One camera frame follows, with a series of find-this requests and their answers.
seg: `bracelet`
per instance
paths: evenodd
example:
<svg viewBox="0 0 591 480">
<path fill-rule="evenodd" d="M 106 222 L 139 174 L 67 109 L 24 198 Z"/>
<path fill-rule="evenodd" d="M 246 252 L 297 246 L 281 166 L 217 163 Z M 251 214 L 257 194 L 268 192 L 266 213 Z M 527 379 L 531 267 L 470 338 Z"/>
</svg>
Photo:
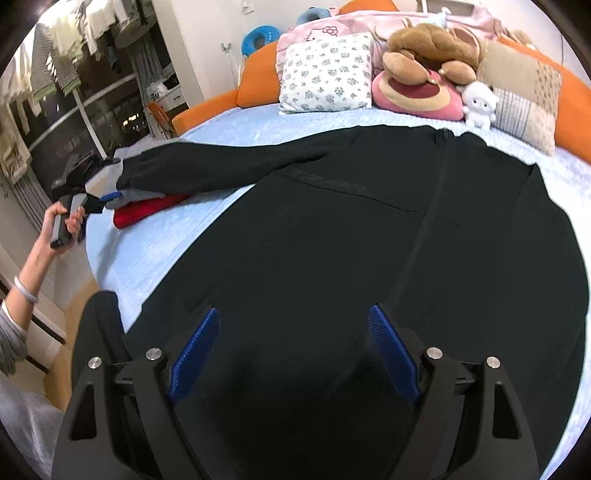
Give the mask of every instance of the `bracelet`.
<svg viewBox="0 0 591 480">
<path fill-rule="evenodd" d="M 39 302 L 39 297 L 36 297 L 30 291 L 28 291 L 25 288 L 25 285 L 23 285 L 21 283 L 21 280 L 18 278 L 18 276 L 14 277 L 14 286 L 17 288 L 17 290 L 19 292 L 21 292 L 22 296 L 25 297 L 27 299 L 27 301 L 29 301 L 31 303 L 38 303 Z"/>
</svg>

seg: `striped pillow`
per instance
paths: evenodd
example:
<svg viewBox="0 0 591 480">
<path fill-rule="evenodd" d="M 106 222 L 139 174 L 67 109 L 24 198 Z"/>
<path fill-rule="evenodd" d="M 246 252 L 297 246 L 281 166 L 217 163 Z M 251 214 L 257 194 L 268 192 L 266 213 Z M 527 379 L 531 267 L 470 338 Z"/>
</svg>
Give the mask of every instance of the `striped pillow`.
<svg viewBox="0 0 591 480">
<path fill-rule="evenodd" d="M 493 126 L 553 155 L 562 74 L 496 41 L 482 53 L 476 78 L 499 98 Z"/>
<path fill-rule="evenodd" d="M 497 87 L 493 87 L 493 92 L 499 98 L 493 126 L 548 155 L 554 155 L 556 117 L 537 103 L 515 93 Z"/>
</svg>

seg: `floral pillow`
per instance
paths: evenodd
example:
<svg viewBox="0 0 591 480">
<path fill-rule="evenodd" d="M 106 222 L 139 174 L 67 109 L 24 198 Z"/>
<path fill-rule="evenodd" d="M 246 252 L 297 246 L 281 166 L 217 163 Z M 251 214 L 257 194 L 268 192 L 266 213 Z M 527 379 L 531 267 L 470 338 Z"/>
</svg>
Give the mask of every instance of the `floral pillow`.
<svg viewBox="0 0 591 480">
<path fill-rule="evenodd" d="M 371 108 L 369 33 L 295 43 L 287 49 L 280 113 Z"/>
</svg>

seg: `pink plush toy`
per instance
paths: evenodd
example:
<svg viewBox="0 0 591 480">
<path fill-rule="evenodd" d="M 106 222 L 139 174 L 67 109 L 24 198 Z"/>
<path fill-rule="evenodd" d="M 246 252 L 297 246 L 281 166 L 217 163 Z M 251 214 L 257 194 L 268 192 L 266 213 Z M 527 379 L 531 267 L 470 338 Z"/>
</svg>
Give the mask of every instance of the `pink plush toy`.
<svg viewBox="0 0 591 480">
<path fill-rule="evenodd" d="M 374 103 L 384 110 L 434 118 L 459 121 L 464 117 L 462 97 L 454 84 L 437 72 L 430 72 L 435 83 L 404 85 L 382 72 L 374 78 L 371 93 Z"/>
</svg>

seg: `brown plush toy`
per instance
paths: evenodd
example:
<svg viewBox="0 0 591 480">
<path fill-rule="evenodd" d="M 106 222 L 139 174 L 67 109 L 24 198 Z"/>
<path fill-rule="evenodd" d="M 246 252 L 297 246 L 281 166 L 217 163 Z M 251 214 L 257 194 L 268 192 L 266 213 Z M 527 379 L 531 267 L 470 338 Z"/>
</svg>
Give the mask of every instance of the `brown plush toy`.
<svg viewBox="0 0 591 480">
<path fill-rule="evenodd" d="M 434 83 L 427 68 L 467 85 L 476 81 L 479 55 L 478 40 L 468 30 L 425 23 L 394 32 L 382 61 L 386 72 L 404 85 Z"/>
</svg>

